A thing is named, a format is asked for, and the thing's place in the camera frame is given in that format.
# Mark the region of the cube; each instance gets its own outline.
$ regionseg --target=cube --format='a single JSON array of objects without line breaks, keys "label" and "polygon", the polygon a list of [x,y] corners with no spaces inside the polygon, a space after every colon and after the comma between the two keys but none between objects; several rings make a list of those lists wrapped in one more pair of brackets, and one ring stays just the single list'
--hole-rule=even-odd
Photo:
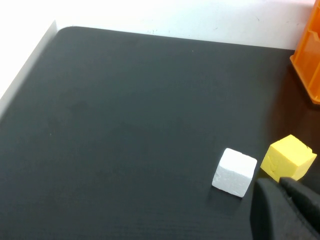
[{"label": "cube", "polygon": [[281,177],[299,180],[308,171],[317,154],[293,135],[271,144],[261,168],[274,180]]},{"label": "cube", "polygon": [[257,160],[226,148],[215,171],[212,186],[242,198],[251,183]]}]

